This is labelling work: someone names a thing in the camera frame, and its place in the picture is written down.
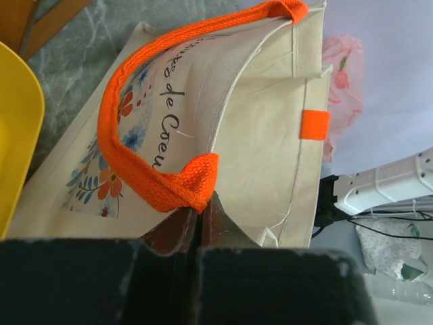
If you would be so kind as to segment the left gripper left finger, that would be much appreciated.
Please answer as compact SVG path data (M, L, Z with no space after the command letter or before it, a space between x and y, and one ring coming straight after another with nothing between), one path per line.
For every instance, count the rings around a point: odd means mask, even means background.
M198 214L138 239L1 243L2 324L186 324Z

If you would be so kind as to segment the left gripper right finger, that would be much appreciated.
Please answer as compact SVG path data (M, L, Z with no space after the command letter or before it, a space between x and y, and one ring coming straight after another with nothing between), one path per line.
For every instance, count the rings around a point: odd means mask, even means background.
M202 216L197 324L377 324L356 262L342 251L262 248L214 194Z

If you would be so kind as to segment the floral canvas tote bag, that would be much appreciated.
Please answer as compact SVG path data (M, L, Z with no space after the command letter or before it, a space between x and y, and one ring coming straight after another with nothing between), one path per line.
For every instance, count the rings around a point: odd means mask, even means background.
M332 69L321 59L325 2L160 50L121 82L116 132L127 158L179 173L219 157L216 192L254 241L307 247L315 216ZM166 218L139 195L140 171L97 142L106 82L24 187L7 238L139 238Z

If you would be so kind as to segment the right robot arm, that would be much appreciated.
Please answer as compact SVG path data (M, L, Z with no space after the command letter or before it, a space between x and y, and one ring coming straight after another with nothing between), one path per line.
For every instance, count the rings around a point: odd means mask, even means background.
M319 185L314 226L327 226L385 204L432 194L432 149L351 175L330 175Z

